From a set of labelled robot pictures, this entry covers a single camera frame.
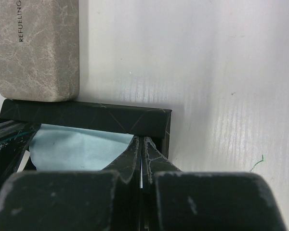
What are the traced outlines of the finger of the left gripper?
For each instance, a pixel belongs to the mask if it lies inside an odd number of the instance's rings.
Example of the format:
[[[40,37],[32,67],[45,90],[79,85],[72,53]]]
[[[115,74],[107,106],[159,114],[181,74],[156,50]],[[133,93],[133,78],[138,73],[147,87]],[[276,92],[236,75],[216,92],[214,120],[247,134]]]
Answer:
[[[0,188],[20,165],[40,124],[6,121],[0,123]]]

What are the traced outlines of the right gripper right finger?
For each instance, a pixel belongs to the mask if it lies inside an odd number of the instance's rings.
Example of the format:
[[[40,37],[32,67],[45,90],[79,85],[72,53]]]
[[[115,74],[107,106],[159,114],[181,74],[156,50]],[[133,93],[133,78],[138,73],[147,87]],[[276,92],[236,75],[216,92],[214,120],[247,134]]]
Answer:
[[[143,185],[153,184],[153,175],[159,171],[181,171],[157,148],[150,137],[144,137],[142,147]]]

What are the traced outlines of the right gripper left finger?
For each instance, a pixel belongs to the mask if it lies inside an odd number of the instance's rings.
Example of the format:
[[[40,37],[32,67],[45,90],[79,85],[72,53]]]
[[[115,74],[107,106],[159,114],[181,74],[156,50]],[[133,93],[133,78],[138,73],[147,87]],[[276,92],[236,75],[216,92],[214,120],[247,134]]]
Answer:
[[[114,159],[103,170],[115,170],[120,174],[122,181],[129,184],[133,178],[139,180],[141,165],[141,141],[134,136],[126,150]]]

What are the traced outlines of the black rectangular case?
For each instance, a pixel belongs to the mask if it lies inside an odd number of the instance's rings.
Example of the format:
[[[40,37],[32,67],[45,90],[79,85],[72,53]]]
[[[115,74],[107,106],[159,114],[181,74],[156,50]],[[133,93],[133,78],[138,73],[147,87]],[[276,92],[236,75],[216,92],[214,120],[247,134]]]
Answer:
[[[61,102],[40,103],[5,100],[0,122],[47,124],[150,137],[156,148],[168,158],[171,110],[113,104]]]

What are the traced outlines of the blue cloth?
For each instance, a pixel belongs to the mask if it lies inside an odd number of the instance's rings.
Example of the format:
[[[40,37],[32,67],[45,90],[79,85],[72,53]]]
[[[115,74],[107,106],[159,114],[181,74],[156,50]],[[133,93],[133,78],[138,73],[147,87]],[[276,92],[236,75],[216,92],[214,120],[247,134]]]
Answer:
[[[130,144],[130,134],[41,125],[29,152],[41,171],[94,171],[108,166]]]

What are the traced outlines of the grey glasses case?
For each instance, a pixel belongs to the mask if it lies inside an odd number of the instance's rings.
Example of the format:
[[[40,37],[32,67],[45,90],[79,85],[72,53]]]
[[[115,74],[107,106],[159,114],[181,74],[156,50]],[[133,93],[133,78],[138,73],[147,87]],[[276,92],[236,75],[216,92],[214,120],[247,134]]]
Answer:
[[[0,94],[38,102],[78,96],[77,0],[0,0]]]

